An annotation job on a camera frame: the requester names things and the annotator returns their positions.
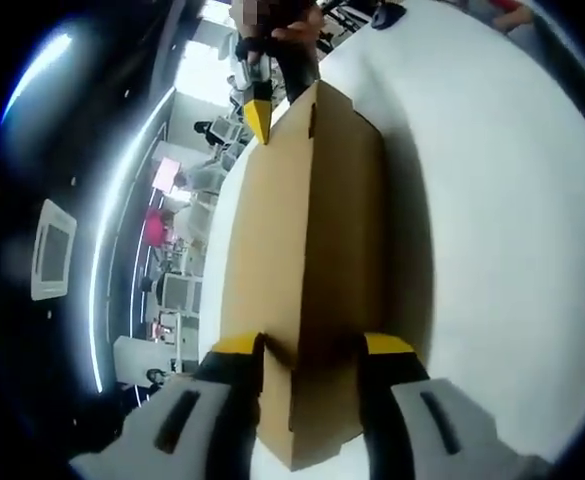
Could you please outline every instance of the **pink object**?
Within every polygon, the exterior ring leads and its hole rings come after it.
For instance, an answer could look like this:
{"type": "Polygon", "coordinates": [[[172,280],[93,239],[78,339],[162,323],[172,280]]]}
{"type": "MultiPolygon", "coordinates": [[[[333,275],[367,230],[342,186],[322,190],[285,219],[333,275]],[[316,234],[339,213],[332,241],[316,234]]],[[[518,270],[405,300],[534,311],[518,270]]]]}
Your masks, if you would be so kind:
{"type": "Polygon", "coordinates": [[[179,173],[181,164],[171,158],[163,157],[159,169],[154,176],[152,186],[163,193],[170,193],[174,185],[174,176],[179,173]]]}
{"type": "Polygon", "coordinates": [[[165,243],[167,231],[161,221],[161,212],[151,208],[145,216],[145,230],[143,241],[151,247],[160,247],[165,243]]]}

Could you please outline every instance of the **cardboard box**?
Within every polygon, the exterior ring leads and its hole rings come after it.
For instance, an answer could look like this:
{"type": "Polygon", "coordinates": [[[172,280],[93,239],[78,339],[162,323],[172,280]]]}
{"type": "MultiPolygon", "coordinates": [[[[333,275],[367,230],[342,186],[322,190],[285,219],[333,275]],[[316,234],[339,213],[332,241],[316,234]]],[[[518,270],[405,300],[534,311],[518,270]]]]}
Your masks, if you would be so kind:
{"type": "Polygon", "coordinates": [[[221,335],[265,332],[261,441],[291,470],[361,433],[353,333],[383,289],[381,135],[315,83],[250,154],[232,227],[221,335]]]}

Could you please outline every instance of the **white table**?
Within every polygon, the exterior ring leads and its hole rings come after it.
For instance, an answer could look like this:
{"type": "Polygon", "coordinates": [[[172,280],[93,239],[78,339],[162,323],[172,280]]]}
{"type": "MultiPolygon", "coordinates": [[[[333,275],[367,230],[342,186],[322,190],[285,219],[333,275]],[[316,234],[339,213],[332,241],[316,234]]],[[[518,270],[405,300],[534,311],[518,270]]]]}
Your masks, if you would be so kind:
{"type": "MultiPolygon", "coordinates": [[[[552,460],[585,419],[585,121],[500,34],[444,4],[405,6],[399,24],[362,29],[321,72],[386,139],[391,181],[404,187],[392,199],[397,235],[412,242],[412,254],[432,252],[430,374],[494,414],[514,448],[552,460]],[[426,228],[405,223],[424,212],[426,228]],[[428,226],[431,249],[426,242],[419,253],[415,237],[425,231],[427,240],[428,226]]],[[[201,357],[219,336],[228,243],[253,147],[216,208],[201,357]]],[[[404,288],[396,311],[409,322],[419,307],[412,297],[428,281],[400,258],[396,275],[414,288],[404,288]]],[[[366,458],[358,438],[338,457],[291,474],[257,442],[252,475],[368,478],[366,458]]]]}

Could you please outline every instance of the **desk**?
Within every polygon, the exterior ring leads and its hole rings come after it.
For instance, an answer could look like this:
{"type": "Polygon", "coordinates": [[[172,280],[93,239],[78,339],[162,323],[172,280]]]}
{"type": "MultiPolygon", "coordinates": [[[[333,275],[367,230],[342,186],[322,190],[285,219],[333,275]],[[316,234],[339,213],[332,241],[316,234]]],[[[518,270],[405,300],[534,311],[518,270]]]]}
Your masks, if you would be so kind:
{"type": "MultiPolygon", "coordinates": [[[[504,441],[552,460],[585,420],[585,121],[502,35],[445,4],[404,5],[396,26],[363,28],[321,64],[386,140],[389,263],[404,278],[390,329],[489,410],[504,441]]],[[[201,356],[219,336],[252,148],[212,223],[201,356]]],[[[361,438],[295,474],[260,442],[252,463],[253,478],[368,478],[361,438]]]]}

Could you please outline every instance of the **white tabletop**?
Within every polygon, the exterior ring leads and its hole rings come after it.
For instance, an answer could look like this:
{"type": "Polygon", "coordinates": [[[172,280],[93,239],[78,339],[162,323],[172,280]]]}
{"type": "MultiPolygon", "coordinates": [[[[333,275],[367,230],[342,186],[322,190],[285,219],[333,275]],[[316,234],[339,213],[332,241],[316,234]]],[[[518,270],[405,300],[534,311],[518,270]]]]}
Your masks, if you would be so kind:
{"type": "MultiPolygon", "coordinates": [[[[391,181],[423,177],[435,272],[430,375],[489,410],[515,449],[552,460],[585,419],[585,121],[505,37],[444,4],[404,5],[396,26],[364,28],[336,49],[322,76],[383,133],[391,181]]],[[[202,356],[219,336],[252,148],[228,175],[212,225],[202,356]]],[[[403,190],[393,204],[418,203],[403,190]]],[[[252,463],[253,478],[368,472],[361,438],[294,474],[259,442],[252,463]]]]}

